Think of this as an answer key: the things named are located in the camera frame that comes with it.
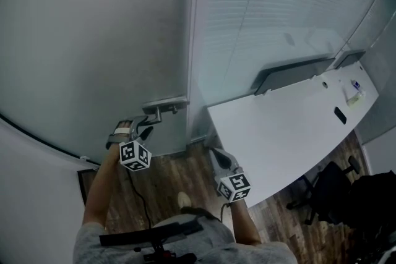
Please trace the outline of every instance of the person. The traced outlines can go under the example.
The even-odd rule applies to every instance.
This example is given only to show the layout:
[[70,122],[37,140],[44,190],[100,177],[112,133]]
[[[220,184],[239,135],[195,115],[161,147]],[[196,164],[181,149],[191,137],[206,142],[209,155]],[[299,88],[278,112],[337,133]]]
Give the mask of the person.
[[[129,124],[130,122],[122,122],[119,127],[129,127]],[[106,234],[106,216],[118,162],[119,145],[114,143],[110,146],[88,193],[82,227],[74,246],[74,264],[145,263],[143,255],[154,252],[151,247],[136,252],[132,246],[104,247],[100,244],[99,236]],[[261,243],[244,200],[230,204],[235,238],[231,231],[208,211],[192,208],[191,201],[185,193],[179,193],[178,203],[182,214],[162,221],[155,227],[174,222],[185,223],[197,218],[199,214],[204,216],[197,218],[203,227],[202,231],[190,234],[186,239],[163,245],[165,250],[176,253],[176,256],[193,253],[197,257],[196,263],[297,263],[286,244]]]

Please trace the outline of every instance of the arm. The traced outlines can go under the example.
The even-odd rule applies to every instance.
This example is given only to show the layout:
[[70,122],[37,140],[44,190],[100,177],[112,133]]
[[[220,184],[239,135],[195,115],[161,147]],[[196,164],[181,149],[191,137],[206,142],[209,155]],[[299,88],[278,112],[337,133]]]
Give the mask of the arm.
[[233,202],[230,205],[233,217],[234,235],[236,243],[246,245],[261,244],[261,238],[248,208],[243,199]]
[[[122,122],[118,127],[129,127],[130,123]],[[85,204],[84,218],[82,224],[97,222],[105,226],[107,212],[113,186],[117,175],[117,165],[119,161],[119,145],[112,144],[105,160],[93,180]]]

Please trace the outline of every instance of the black cable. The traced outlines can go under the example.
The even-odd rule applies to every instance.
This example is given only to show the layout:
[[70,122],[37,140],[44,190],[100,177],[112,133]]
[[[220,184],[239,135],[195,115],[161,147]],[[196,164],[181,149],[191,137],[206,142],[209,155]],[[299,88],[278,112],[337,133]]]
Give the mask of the black cable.
[[229,203],[225,203],[224,205],[222,205],[222,209],[220,210],[220,222],[221,223],[223,223],[223,210],[224,210],[224,207],[229,208],[230,204]]
[[129,182],[131,182],[131,186],[132,186],[134,192],[136,193],[136,195],[138,195],[143,200],[144,213],[146,214],[146,218],[148,221],[148,228],[151,229],[151,219],[149,217],[149,214],[147,213],[146,201],[144,200],[144,197],[136,190],[134,182],[132,180],[132,177],[131,177],[131,174],[129,173],[129,171],[126,171],[126,172],[128,174]]

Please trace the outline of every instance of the black chair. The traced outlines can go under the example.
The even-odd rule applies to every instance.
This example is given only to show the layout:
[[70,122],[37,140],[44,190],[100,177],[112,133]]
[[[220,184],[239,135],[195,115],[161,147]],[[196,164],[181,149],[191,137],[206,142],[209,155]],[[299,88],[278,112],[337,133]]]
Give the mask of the black chair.
[[351,182],[346,174],[355,171],[360,172],[359,162],[353,156],[348,159],[350,167],[342,170],[334,162],[330,162],[323,171],[318,174],[317,182],[312,185],[305,175],[299,180],[303,180],[308,191],[311,192],[309,198],[301,202],[291,202],[287,204],[289,210],[301,206],[310,205],[312,208],[311,216],[305,224],[311,225],[315,214],[319,215],[319,221],[338,224],[342,222],[345,214],[346,201],[351,187]]

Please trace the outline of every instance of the white desk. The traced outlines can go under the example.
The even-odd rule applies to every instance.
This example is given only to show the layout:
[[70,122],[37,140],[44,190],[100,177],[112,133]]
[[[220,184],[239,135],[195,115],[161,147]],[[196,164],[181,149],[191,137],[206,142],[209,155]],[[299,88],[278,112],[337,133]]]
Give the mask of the white desk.
[[[264,96],[247,96],[209,107],[224,150],[247,172],[251,207],[310,170],[359,123],[378,92],[359,62]],[[356,80],[366,96],[351,108]],[[344,125],[335,107],[346,116]]]

